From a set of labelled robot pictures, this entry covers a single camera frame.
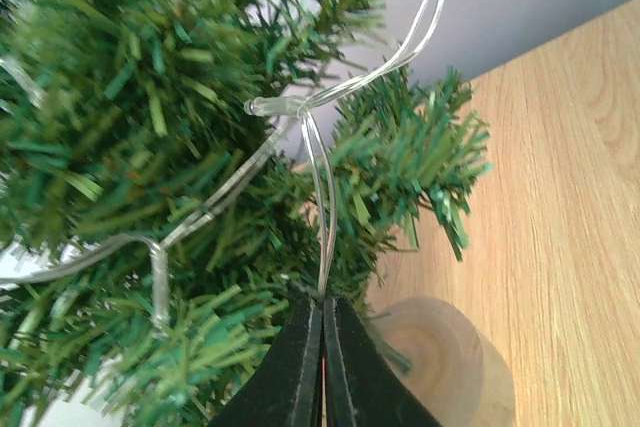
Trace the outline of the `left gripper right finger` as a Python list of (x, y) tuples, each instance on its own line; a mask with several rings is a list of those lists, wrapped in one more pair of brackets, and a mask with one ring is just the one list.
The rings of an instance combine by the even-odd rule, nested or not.
[(329, 426), (440, 424), (396, 377), (347, 300), (324, 302), (323, 334)]

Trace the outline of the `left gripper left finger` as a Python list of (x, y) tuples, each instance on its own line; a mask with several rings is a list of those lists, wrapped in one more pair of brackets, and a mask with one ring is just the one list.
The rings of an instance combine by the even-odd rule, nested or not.
[(209, 424), (320, 425), (322, 334), (322, 313), (316, 301), (298, 302), (257, 370)]

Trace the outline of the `small green christmas tree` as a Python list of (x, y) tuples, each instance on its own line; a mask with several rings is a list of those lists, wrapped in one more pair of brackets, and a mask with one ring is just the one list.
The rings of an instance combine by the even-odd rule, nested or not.
[[(324, 89), (373, 40), (381, 0), (1, 0), (1, 249), (23, 277), (119, 233), (164, 239), (285, 118), (256, 98)], [(395, 228), (432, 211), (452, 250), (488, 170), (487, 124), (455, 70), (407, 64), (313, 117), (336, 182), (328, 293), (365, 307)], [(294, 301), (317, 293), (319, 208), (293, 127), (213, 221), (168, 250), (154, 327), (149, 250), (131, 243), (49, 282), (1, 289), (1, 422), (35, 426), (90, 385), (126, 426), (201, 426), (257, 370)]]

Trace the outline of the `clear led string lights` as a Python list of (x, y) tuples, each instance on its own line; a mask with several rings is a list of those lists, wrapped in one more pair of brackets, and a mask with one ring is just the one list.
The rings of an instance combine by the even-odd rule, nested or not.
[[(44, 270), (34, 271), (23, 277), (3, 277), (1, 279), (1, 289), (8, 290), (17, 285), (49, 282), (70, 276), (97, 265), (126, 245), (135, 242), (143, 243), (149, 250), (153, 273), (152, 321), (156, 329), (163, 329), (169, 322), (168, 250), (183, 238), (213, 221), (216, 216), (222, 213), (242, 192), (249, 181), (257, 175), (270, 155), (277, 151), (280, 142), (288, 137), (290, 130), (299, 125), (303, 138), (301, 144), (306, 148), (309, 156), (315, 191), (319, 203), (324, 203), (323, 194), (325, 192), (329, 194), (330, 213), (325, 214), (324, 208), (319, 208), (321, 222), (321, 260), (317, 290), (320, 295), (324, 295), (326, 293), (336, 243), (337, 187), (332, 173), (328, 149), (313, 117), (313, 111), (318, 107), (355, 93), (379, 77), (405, 66), (417, 57), (431, 40), (439, 23), (444, 3), (445, 0), (422, 0), (409, 31), (403, 42), (399, 44), (396, 52), (391, 58), (370, 73), (353, 77), (312, 95), (266, 99), (256, 98), (248, 101), (245, 109), (249, 114), (261, 117), (276, 115), (284, 117), (285, 120), (278, 125), (257, 152), (252, 154), (222, 187), (209, 197), (198, 210), (190, 214), (190, 216), (170, 231), (164, 239), (154, 241), (149, 237), (119, 233), (92, 246), (89, 250), (66, 263)], [(322, 171), (325, 171), (327, 174), (328, 189), (326, 191), (323, 189), (323, 184), (320, 181), (320, 173)]]

